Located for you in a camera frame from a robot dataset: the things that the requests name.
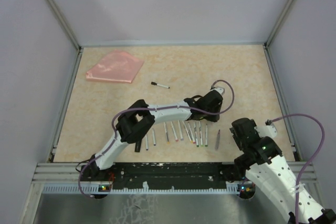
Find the magenta capped marker pen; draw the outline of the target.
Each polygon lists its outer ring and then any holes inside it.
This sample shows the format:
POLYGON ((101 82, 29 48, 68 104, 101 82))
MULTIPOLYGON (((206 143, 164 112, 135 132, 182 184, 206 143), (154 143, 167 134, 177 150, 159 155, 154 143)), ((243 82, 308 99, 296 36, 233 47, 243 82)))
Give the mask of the magenta capped marker pen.
POLYGON ((192 143, 196 144, 196 140, 195 140, 195 137, 193 135, 193 131, 192 131, 192 127, 190 125, 190 122, 188 122, 187 124, 188 124, 188 129, 189 129, 189 133, 190 133, 190 136, 191 136, 192 143))

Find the blue capped marker pen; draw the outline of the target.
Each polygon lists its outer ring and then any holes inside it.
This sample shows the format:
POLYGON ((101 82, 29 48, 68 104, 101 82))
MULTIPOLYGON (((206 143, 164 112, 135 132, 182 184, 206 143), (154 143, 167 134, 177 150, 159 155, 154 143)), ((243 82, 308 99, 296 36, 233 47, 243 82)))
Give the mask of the blue capped marker pen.
POLYGON ((146 151, 149 150, 149 141, 148 141, 148 135, 147 134, 145 136, 145 149, 146 149, 146 151))

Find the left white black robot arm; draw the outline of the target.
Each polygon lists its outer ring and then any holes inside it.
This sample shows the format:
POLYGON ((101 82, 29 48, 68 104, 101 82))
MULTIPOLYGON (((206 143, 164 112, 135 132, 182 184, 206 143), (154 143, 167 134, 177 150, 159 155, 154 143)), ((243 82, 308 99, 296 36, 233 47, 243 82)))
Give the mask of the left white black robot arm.
POLYGON ((152 126, 169 121, 217 122, 223 104, 223 88, 211 88, 198 98, 186 98, 170 105, 149 105, 143 99, 137 100, 127 110, 118 113, 112 120, 113 134, 102 150, 92 155, 83 174, 95 178, 103 170, 112 167, 116 158, 130 144, 142 140, 152 126))

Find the dark green capped marker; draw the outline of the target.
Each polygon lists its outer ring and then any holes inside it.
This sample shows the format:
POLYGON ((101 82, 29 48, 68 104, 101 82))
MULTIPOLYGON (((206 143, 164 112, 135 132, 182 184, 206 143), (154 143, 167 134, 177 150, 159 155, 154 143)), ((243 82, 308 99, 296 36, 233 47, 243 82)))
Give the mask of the dark green capped marker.
POLYGON ((194 125, 194 138, 195 138, 195 144, 196 144, 196 147, 199 147, 199 141, 198 141, 198 135, 197 135, 196 121, 193 122, 193 125, 194 125))

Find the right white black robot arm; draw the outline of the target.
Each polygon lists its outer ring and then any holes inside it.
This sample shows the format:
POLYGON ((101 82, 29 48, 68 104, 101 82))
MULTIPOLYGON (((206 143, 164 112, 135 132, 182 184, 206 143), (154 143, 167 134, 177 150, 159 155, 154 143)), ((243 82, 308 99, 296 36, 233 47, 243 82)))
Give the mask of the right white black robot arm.
POLYGON ((287 223, 335 223, 335 212, 322 207, 298 183, 280 147, 274 141, 277 130, 271 120, 257 126, 253 119, 232 123, 230 132, 241 156, 234 164, 242 175, 259 188, 287 223))

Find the pink capped marker pen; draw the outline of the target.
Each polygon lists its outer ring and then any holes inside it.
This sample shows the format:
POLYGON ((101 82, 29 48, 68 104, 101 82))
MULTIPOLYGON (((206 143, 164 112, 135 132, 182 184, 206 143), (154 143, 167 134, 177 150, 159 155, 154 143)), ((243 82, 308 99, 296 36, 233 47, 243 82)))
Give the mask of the pink capped marker pen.
POLYGON ((172 131, 173 131, 173 135, 174 135, 174 139, 176 142, 179 141, 179 138, 177 137, 177 133, 176 133, 176 130, 175 130, 175 127, 174 127, 174 123, 171 121, 171 127, 172 127, 172 131))

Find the grey capped marker pen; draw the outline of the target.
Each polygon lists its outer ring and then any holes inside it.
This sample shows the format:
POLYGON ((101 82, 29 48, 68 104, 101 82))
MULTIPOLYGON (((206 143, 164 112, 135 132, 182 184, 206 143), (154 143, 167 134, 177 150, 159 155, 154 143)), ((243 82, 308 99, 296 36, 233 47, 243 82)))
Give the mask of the grey capped marker pen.
POLYGON ((218 130, 217 135, 216 135, 216 142, 215 142, 215 150, 216 151, 219 148, 220 139, 221 139, 221 131, 218 130))

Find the lavender marker pen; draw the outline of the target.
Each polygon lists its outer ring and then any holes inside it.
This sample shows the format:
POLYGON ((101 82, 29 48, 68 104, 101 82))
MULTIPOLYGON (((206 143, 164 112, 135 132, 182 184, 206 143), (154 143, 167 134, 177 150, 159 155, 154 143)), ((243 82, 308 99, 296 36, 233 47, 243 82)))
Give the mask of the lavender marker pen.
POLYGON ((180 140, 183 141, 184 137, 183 137, 181 123, 180 123, 180 121, 178 121, 177 123, 178 123, 178 130, 179 130, 180 140))

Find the orange capped black highlighter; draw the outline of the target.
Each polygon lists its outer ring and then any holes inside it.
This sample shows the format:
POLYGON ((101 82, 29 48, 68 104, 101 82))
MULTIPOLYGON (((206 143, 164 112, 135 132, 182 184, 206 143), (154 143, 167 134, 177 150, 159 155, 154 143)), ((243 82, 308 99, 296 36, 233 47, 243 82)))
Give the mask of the orange capped black highlighter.
POLYGON ((142 146, 142 140, 137 141, 136 144, 135 144, 134 151, 135 151, 136 153, 139 153, 140 150, 141 150, 141 146, 142 146))

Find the light green capped marker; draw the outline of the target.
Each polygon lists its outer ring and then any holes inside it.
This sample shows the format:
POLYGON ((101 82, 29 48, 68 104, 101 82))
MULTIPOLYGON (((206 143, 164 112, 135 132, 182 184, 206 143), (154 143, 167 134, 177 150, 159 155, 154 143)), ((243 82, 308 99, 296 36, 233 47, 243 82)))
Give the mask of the light green capped marker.
POLYGON ((199 139, 200 139, 200 146, 204 146, 203 144, 203 132, 202 132, 202 124, 201 122, 199 121, 198 122, 198 131, 199 131, 199 139))

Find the orange white marker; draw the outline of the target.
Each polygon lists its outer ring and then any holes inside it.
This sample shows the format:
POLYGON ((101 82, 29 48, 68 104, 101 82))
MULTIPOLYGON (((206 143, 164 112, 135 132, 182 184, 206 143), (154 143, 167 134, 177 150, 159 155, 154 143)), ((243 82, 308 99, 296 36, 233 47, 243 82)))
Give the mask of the orange white marker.
POLYGON ((166 139, 167 144, 169 144, 170 140, 169 140, 169 133, 168 133, 168 128, 167 128, 166 122, 164 122, 163 125, 164 125, 164 130, 165 130, 165 139, 166 139))

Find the green capped marker pen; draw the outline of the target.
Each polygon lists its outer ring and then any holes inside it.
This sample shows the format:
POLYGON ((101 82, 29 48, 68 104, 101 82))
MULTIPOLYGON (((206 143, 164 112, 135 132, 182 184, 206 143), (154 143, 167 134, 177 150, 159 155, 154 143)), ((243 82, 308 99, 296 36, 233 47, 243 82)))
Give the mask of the green capped marker pen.
POLYGON ((205 125, 205 147, 208 147, 208 124, 205 125))

